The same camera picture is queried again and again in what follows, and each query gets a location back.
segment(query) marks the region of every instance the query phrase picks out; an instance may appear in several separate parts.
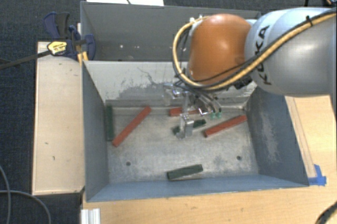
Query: yellow cable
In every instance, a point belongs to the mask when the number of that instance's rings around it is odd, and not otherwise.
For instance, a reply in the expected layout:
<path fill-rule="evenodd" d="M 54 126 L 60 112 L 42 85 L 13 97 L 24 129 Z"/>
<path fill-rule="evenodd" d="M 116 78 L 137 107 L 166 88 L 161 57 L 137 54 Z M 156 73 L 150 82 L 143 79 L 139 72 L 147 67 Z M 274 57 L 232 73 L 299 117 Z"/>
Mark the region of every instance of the yellow cable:
<path fill-rule="evenodd" d="M 211 87 L 206 87 L 204 88 L 204 90 L 207 91 L 211 91 L 211 90 L 218 90 L 221 89 L 223 87 L 226 87 L 232 83 L 234 83 L 235 81 L 241 79 L 243 76 L 247 75 L 248 73 L 250 73 L 254 68 L 256 68 L 257 66 L 259 66 L 262 62 L 264 62 L 275 50 L 277 50 L 279 47 L 281 47 L 285 42 L 287 42 L 288 40 L 292 39 L 293 37 L 297 36 L 298 34 L 300 34 L 301 32 L 307 30 L 308 28 L 312 27 L 313 25 L 316 25 L 318 23 L 322 23 L 324 21 L 326 21 L 327 19 L 330 19 L 332 17 L 336 16 L 336 13 L 332 13 L 329 15 L 325 15 L 322 16 L 320 18 L 308 21 L 307 23 L 303 24 L 302 26 L 290 31 L 289 33 L 287 33 L 286 35 L 284 35 L 283 37 L 281 37 L 279 40 L 277 40 L 275 43 L 273 43 L 273 45 L 269 46 L 267 48 L 267 50 L 261 54 L 261 56 L 259 56 L 257 59 L 255 59 L 250 65 L 248 65 L 246 68 L 244 68 L 243 70 L 239 71 L 238 73 L 236 73 L 232 78 L 230 78 L 229 80 L 220 83 L 218 85 L 214 85 Z M 179 67 L 179 62 L 178 62 L 178 58 L 176 55 L 176 47 L 179 41 L 179 38 L 181 36 L 181 34 L 190 26 L 192 26 L 195 22 L 198 22 L 200 20 L 204 20 L 207 17 L 202 17 L 199 19 L 196 19 L 195 21 L 189 22 L 188 24 L 185 24 L 183 27 L 180 28 L 180 30 L 177 32 L 174 41 L 173 41 L 173 64 L 175 66 L 175 68 L 177 69 L 177 72 L 179 73 L 180 77 L 184 80 L 184 82 L 186 84 L 192 85 L 196 88 L 198 87 L 203 87 L 204 84 L 201 83 L 196 83 L 194 81 L 192 81 L 191 79 L 189 79 L 181 70 L 181 68 Z"/>

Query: blue clamp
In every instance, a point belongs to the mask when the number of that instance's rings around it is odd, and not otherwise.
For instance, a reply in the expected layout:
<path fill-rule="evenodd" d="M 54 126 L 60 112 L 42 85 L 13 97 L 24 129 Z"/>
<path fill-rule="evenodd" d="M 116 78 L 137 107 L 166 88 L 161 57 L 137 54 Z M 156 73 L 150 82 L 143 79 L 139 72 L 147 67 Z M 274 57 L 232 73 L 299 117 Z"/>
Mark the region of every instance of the blue clamp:
<path fill-rule="evenodd" d="M 53 40 L 65 39 L 67 52 L 61 56 L 77 60 L 79 52 L 76 50 L 76 46 L 80 45 L 82 51 L 87 52 L 88 59 L 93 60 L 96 52 L 93 34 L 85 35 L 84 40 L 81 40 L 81 35 L 74 25 L 67 27 L 68 18 L 69 13 L 51 12 L 43 18 L 44 28 Z M 67 31 L 70 32 L 70 38 L 67 36 Z"/>
<path fill-rule="evenodd" d="M 321 168 L 319 165 L 314 164 L 316 170 L 316 177 L 308 178 L 309 185 L 311 186 L 325 186 L 326 185 L 326 176 L 322 175 Z"/>

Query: bin floor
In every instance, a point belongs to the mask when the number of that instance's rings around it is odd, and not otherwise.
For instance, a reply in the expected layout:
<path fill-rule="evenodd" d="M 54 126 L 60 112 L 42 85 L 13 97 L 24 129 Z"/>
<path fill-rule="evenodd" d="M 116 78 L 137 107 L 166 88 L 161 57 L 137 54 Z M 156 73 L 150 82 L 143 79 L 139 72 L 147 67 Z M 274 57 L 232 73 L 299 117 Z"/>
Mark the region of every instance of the bin floor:
<path fill-rule="evenodd" d="M 112 112 L 114 134 L 118 135 L 142 108 L 115 107 Z M 190 179 L 258 174 L 247 122 L 205 138 L 203 131 L 235 116 L 243 110 L 223 110 L 222 118 L 192 115 L 206 119 L 206 125 L 193 135 L 178 139 L 172 129 L 179 117 L 170 117 L 168 108 L 152 108 L 145 120 L 115 148 L 107 142 L 110 183 L 167 180 L 166 173 L 201 164 L 203 172 Z"/>

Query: dark green block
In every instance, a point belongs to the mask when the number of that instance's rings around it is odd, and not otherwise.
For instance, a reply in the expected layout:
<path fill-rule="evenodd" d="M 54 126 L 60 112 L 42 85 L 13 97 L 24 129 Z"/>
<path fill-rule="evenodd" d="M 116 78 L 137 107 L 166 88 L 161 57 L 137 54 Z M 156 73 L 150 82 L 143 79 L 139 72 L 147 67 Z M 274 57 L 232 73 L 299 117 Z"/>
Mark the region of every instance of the dark green block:
<path fill-rule="evenodd" d="M 112 106 L 105 106 L 104 111 L 104 123 L 105 123 L 105 133 L 106 139 L 112 141 L 114 139 L 114 129 L 112 124 Z"/>
<path fill-rule="evenodd" d="M 167 172 L 167 178 L 169 180 L 174 180 L 174 179 L 177 179 L 183 176 L 190 176 L 192 174 L 199 173 L 202 171 L 203 171 L 202 165 L 197 164 L 197 165 L 192 165 L 192 166 L 176 169 L 173 171 L 169 171 Z"/>

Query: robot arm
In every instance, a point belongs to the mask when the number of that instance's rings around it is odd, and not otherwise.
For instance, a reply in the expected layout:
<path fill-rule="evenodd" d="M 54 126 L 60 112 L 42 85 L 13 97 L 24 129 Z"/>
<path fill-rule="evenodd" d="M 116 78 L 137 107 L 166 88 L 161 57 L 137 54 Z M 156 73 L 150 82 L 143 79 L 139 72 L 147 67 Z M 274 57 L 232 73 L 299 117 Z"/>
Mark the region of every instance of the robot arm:
<path fill-rule="evenodd" d="M 244 19 L 230 16 L 202 17 L 179 30 L 173 43 L 173 67 L 181 82 L 212 92 L 249 76 L 271 93 L 329 94 L 336 115 L 335 8 L 275 11 L 251 27 Z M 193 30 L 190 68 L 184 73 L 176 49 L 180 35 L 195 22 L 199 24 Z"/>

